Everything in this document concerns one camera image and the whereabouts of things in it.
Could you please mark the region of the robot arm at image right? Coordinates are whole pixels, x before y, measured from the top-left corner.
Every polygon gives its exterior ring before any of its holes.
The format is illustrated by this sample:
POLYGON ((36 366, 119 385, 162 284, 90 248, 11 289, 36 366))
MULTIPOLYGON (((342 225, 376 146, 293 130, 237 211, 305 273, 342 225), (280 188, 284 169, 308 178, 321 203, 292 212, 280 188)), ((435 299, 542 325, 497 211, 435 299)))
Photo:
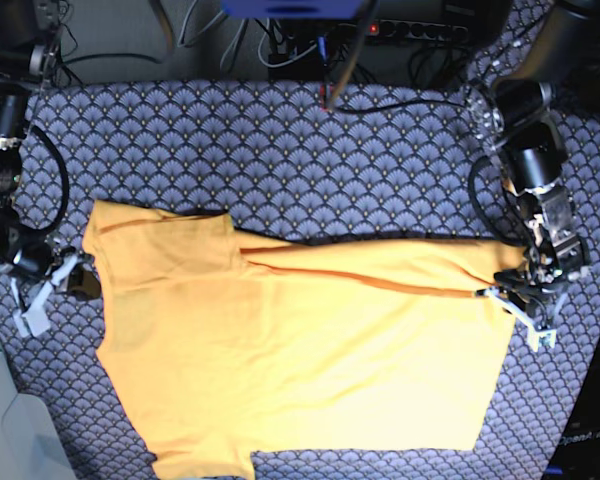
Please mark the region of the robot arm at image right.
POLYGON ((476 189, 469 189, 472 206, 494 237, 524 249, 523 263, 496 273, 494 286, 482 293, 525 326, 528 346, 538 351, 555 346, 555 321, 567 289, 591 265, 587 242, 576 231, 572 196, 560 181, 567 151, 550 104, 555 87, 600 41, 600 1, 556 1, 535 25, 538 34, 514 71, 491 85, 468 84, 466 109, 484 149, 469 178, 487 164, 496 166, 504 200, 524 232, 514 240, 498 231, 476 189))

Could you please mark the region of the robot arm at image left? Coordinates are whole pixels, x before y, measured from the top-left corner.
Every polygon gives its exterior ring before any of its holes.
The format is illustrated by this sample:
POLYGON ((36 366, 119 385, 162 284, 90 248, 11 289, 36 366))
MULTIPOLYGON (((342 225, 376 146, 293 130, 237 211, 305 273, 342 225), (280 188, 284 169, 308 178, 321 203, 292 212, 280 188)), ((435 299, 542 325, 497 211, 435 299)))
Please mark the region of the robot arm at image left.
POLYGON ((91 256, 52 243, 69 204, 69 174, 58 148, 26 117, 31 95, 51 83, 60 65, 60 27, 57 1, 0 1, 0 267, 10 278, 14 323, 23 338, 50 329, 45 304, 52 294, 83 300, 100 294, 97 278, 85 267, 91 256), (28 136, 43 144, 60 177, 57 214, 40 228, 24 225, 13 207, 23 175, 20 148, 28 136))

